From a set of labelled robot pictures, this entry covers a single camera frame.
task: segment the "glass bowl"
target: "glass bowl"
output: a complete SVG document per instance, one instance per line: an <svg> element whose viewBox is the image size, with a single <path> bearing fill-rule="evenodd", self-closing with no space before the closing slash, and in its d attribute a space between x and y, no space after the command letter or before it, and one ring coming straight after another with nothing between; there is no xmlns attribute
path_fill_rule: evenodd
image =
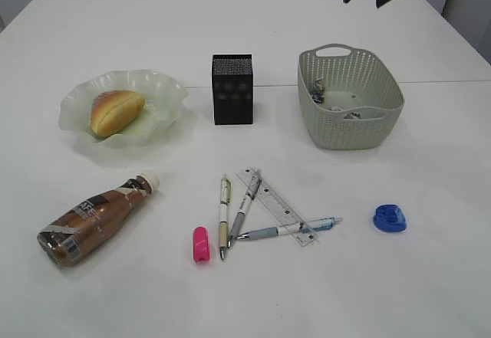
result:
<svg viewBox="0 0 491 338"><path fill-rule="evenodd" d="M145 97L140 115L120 132L101 139L91 131L94 99L110 90L134 90ZM110 71L76 86L62 101L58 126L73 131L77 139L91 145L125 147L148 142L154 132L162 133L180 117L188 96L172 77L152 70Z"/></svg>

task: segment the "black box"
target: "black box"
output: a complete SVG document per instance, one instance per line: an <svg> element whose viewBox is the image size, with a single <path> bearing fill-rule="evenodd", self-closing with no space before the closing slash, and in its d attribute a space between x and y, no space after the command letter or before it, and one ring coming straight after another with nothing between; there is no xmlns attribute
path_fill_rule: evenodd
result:
<svg viewBox="0 0 491 338"><path fill-rule="evenodd" d="M212 89L216 125L252 124L251 54L214 54Z"/></svg>

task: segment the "pink object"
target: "pink object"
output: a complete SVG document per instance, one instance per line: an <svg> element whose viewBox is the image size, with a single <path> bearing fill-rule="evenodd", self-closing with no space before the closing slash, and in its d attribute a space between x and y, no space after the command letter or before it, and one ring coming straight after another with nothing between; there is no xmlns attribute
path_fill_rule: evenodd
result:
<svg viewBox="0 0 491 338"><path fill-rule="evenodd" d="M196 263L209 260L208 231L198 227L193 232L193 259Z"/></svg>

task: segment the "pen grip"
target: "pen grip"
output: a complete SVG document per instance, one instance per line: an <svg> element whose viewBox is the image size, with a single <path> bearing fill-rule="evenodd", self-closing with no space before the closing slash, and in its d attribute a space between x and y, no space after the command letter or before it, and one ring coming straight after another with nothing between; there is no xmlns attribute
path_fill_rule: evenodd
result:
<svg viewBox="0 0 491 338"><path fill-rule="evenodd" d="M252 241L276 236L278 236L278 229L276 227L270 227L259 229L258 231L250 231L248 239Z"/></svg>
<svg viewBox="0 0 491 338"><path fill-rule="evenodd" d="M219 248L227 247L227 238L229 237L229 224L227 222L220 222L219 226Z"/></svg>
<svg viewBox="0 0 491 338"><path fill-rule="evenodd" d="M246 215L244 213L237 213L236 219L234 219L233 221L233 226L232 229L230 230L229 237L232 237L232 239L237 238L240 232L240 228L242 228L242 223L244 223L245 217Z"/></svg>

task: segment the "ballpoint pen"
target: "ballpoint pen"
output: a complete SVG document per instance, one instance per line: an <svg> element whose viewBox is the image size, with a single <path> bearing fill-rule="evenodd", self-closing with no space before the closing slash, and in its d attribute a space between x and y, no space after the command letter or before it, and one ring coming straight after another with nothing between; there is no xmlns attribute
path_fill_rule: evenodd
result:
<svg viewBox="0 0 491 338"><path fill-rule="evenodd" d="M236 237L239 235L242 223L244 223L244 218L246 217L247 211L251 206L252 200L255 198L259 186L261 185L261 173L260 171L254 171L252 174L251 182L247 187L244 198L240 204L239 210L237 211L236 218L233 221L232 229L229 233L229 248L232 247L233 243L236 241Z"/></svg>
<svg viewBox="0 0 491 338"><path fill-rule="evenodd" d="M227 237L229 236L229 203L230 189L232 184L227 179L227 175L223 175L220 186L220 213L219 213L219 250L220 258L225 260L227 250Z"/></svg>
<svg viewBox="0 0 491 338"><path fill-rule="evenodd" d="M312 231L327 231L333 228L335 225L341 223L343 218L323 218L317 219L316 221L307 222L308 227ZM263 238L270 238L282 235L288 235L290 233L302 232L302 229L305 231L304 223L295 223L293 225L283 225L279 227L270 227L258 229L257 231L250 231L246 233L242 233L237 237L239 241L252 241L252 240L260 240Z"/></svg>

